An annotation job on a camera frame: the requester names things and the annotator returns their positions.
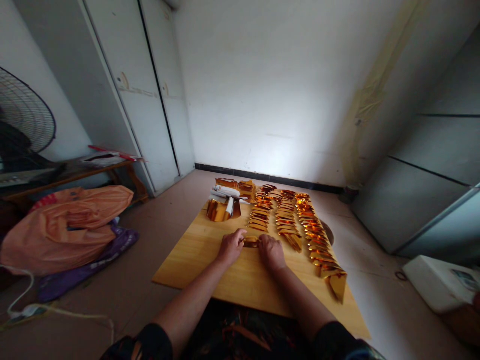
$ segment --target tiled floor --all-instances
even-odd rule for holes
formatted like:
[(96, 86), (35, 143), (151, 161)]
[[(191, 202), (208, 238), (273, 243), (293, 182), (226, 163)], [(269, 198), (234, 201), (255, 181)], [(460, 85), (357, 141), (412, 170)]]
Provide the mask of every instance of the tiled floor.
[[(84, 314), (108, 314), (115, 321), (117, 338), (137, 333), (178, 294), (151, 283), (151, 278), (206, 202), (217, 175), (195, 170), (155, 200), (127, 210), (121, 225), (138, 230), (139, 242), (59, 305)], [(412, 285), (396, 279), (402, 260), (385, 254), (336, 195), (279, 187), (310, 193), (318, 215), (332, 229), (333, 248), (348, 272), (372, 346), (390, 360), (473, 359)], [(6, 309), (27, 285), (25, 279), (2, 293), (0, 309)], [(0, 333), (0, 358), (95, 359), (109, 341), (106, 324), (50, 315)]]

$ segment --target white wardrobe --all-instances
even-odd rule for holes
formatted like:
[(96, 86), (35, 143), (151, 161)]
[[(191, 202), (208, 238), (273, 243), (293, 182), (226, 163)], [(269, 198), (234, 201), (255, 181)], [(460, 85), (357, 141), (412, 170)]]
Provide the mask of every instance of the white wardrobe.
[(195, 169), (168, 5), (14, 2), (95, 145), (144, 157), (136, 170), (152, 195)]

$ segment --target power cord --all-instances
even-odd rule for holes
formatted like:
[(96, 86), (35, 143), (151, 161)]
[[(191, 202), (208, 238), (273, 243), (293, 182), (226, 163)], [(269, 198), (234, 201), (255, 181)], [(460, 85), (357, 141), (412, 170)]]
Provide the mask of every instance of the power cord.
[(81, 314), (81, 313), (76, 313), (76, 312), (71, 312), (71, 311), (59, 309), (59, 308), (52, 307), (52, 306), (49, 306), (49, 305), (38, 304), (38, 303), (34, 303), (34, 304), (30, 304), (30, 305), (26, 306), (23, 309), (23, 311), (13, 311), (12, 310), (13, 307), (20, 301), (21, 298), (23, 298), (33, 288), (34, 283), (35, 283), (35, 277), (30, 271), (24, 270), (24, 269), (19, 269), (19, 268), (13, 267), (13, 266), (0, 264), (0, 268), (20, 271), (24, 274), (27, 274), (30, 277), (30, 285), (28, 286), (28, 288), (23, 292), (22, 295), (20, 295), (14, 302), (11, 303), (11, 305), (8, 307), (8, 310), (6, 311), (8, 316), (10, 316), (10, 319), (15, 320), (15, 319), (19, 319), (19, 318), (23, 318), (23, 319), (31, 318), (32, 316), (37, 314), (39, 309), (43, 309), (45, 311), (50, 311), (50, 312), (53, 312), (53, 313), (65, 315), (65, 316), (68, 316), (68, 317), (71, 317), (71, 318), (104, 319), (104, 320), (107, 320), (108, 324), (110, 325), (110, 329), (111, 329), (110, 342), (111, 342), (112, 345), (114, 344), (114, 342), (115, 342), (115, 324), (114, 324), (114, 321), (106, 315)]

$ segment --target person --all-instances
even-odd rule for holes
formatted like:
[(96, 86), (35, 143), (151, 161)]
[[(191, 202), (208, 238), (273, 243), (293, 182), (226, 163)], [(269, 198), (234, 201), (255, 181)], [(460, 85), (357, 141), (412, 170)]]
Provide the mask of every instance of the person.
[(383, 359), (355, 339), (285, 262), (282, 243), (260, 236), (262, 262), (297, 322), (211, 300), (244, 247), (245, 229), (225, 235), (216, 259), (136, 336), (102, 359)]

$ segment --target orange plastic bag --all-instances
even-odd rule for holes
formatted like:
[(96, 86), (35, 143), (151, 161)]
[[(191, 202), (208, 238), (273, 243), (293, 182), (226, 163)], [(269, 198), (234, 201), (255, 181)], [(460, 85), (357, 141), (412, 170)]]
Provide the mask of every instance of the orange plastic bag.
[(7, 234), (1, 263), (36, 276), (88, 264), (115, 238), (107, 224), (130, 205), (133, 197), (134, 193), (124, 186), (92, 190), (76, 187), (49, 195), (49, 204), (39, 201), (35, 210)]

